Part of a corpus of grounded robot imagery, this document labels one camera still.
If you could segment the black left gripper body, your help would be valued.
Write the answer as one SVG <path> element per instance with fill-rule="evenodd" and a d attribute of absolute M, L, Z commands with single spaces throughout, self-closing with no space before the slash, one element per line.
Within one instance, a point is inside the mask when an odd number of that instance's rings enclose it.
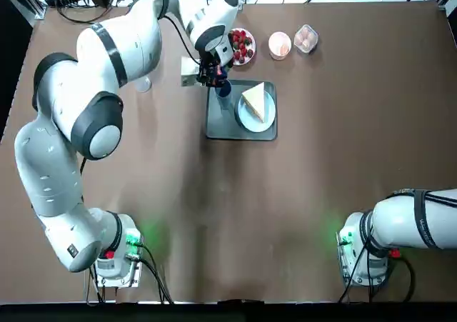
<path fill-rule="evenodd" d="M 199 56 L 198 82 L 202 86 L 223 86 L 228 81 L 228 73 L 225 67 L 221 65 L 219 55 L 202 52 Z"/>

